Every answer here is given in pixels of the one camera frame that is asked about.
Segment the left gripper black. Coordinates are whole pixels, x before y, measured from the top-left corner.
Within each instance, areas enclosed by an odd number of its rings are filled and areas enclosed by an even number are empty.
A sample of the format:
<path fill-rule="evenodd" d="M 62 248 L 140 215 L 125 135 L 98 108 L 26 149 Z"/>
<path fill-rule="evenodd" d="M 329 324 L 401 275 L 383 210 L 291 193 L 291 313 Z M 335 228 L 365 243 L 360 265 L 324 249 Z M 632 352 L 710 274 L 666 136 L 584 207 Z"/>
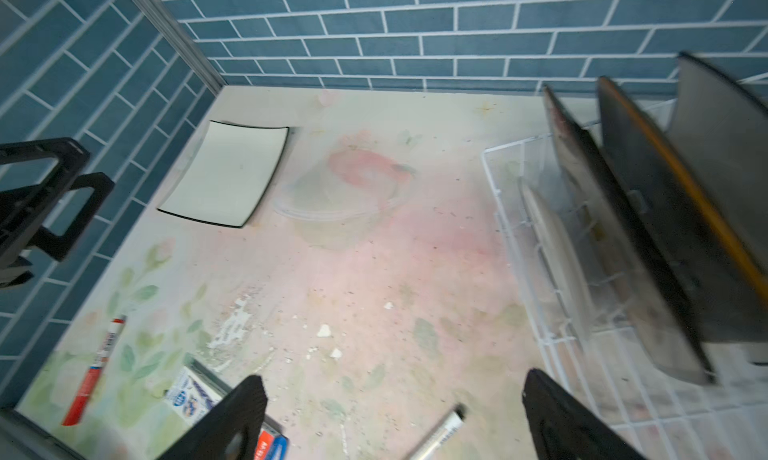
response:
<path fill-rule="evenodd" d="M 81 175 L 74 181 L 90 157 L 71 138 L 1 145 L 1 166 L 8 168 L 1 180 L 1 219 L 25 220 L 1 226 L 2 289 L 19 286 L 32 277 L 31 263 L 23 256 L 28 249 L 63 261 L 110 195 L 114 182 L 105 173 Z M 35 222 L 29 218 L 41 216 L 72 182 L 68 192 L 85 189 L 91 193 L 67 230 L 55 235 L 40 227 L 35 233 Z"/>

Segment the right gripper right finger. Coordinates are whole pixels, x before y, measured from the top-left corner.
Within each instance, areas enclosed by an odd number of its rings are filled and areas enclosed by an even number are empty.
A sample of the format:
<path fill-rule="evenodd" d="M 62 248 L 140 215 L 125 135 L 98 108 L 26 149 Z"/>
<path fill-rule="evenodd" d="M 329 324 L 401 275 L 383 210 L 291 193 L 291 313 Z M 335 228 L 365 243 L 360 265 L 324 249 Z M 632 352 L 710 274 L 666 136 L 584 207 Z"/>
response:
<path fill-rule="evenodd" d="M 522 403 L 540 459 L 644 459 L 540 369 L 528 371 Z"/>

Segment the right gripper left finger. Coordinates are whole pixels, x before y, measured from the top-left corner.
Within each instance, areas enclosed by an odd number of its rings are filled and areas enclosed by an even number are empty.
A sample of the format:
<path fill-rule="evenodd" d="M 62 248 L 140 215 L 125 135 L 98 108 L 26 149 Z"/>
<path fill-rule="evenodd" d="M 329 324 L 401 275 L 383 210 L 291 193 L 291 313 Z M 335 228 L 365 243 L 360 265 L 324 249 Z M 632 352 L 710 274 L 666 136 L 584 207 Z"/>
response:
<path fill-rule="evenodd" d="M 262 378 L 246 377 L 159 459 L 253 459 L 267 404 Z"/>

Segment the white square plate black rim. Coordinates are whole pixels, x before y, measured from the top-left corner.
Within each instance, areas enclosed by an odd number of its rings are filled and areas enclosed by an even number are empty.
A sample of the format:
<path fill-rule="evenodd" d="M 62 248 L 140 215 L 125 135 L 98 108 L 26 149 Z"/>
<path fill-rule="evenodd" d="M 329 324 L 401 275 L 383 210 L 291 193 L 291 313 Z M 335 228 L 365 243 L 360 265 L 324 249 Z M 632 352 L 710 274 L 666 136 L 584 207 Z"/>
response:
<path fill-rule="evenodd" d="M 199 223 L 243 227 L 272 181 L 289 133 L 287 127 L 211 121 L 191 163 L 158 210 Z"/>

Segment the black white marker pen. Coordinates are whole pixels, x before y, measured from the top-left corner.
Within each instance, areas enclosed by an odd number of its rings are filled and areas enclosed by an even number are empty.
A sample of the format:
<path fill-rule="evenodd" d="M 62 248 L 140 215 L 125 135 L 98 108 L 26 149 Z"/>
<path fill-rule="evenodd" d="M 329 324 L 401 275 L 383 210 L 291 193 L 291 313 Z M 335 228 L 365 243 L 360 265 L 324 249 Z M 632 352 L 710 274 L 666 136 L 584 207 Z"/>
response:
<path fill-rule="evenodd" d="M 408 454 L 407 460 L 427 460 L 464 425 L 467 409 L 464 404 L 456 404 L 444 418 L 426 435 Z"/>

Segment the dark patterned plate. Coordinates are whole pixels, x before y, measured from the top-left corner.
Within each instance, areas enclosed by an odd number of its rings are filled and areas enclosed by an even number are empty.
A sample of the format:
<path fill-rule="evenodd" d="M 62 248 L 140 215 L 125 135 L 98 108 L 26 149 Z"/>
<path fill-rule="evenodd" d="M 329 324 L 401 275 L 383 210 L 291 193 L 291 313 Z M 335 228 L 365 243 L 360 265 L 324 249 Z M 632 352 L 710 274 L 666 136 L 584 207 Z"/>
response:
<path fill-rule="evenodd" d="M 606 273 L 618 273 L 624 315 L 651 363 L 677 380 L 711 385 L 715 370 L 692 320 L 690 302 L 639 215 L 583 128 L 550 86 L 542 87 L 554 153 L 563 182 L 590 226 Z"/>

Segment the red marker pen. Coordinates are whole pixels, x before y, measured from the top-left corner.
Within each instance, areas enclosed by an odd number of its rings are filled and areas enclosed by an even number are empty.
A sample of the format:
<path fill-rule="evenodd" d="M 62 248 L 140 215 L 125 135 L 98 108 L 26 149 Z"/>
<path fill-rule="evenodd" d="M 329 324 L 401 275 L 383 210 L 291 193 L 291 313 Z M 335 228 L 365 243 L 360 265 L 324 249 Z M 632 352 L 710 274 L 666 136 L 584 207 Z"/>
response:
<path fill-rule="evenodd" d="M 72 404 L 62 420 L 61 425 L 70 427 L 77 425 L 88 405 L 88 402 L 96 389 L 103 370 L 108 363 L 117 341 L 125 327 L 126 315 L 120 315 L 112 320 L 107 329 L 106 336 L 97 349 L 94 360 L 86 371 L 86 374 L 74 396 Z"/>

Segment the dark plate orange rim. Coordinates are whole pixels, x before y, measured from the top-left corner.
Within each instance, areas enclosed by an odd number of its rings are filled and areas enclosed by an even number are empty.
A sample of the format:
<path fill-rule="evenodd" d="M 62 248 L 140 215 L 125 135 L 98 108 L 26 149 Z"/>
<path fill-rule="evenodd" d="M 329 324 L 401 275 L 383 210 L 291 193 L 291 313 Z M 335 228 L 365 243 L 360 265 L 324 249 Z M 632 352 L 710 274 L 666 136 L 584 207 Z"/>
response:
<path fill-rule="evenodd" d="M 687 297 L 701 338 L 763 343 L 767 308 L 685 187 L 690 176 L 665 134 L 613 80 L 597 83 L 602 155 Z"/>

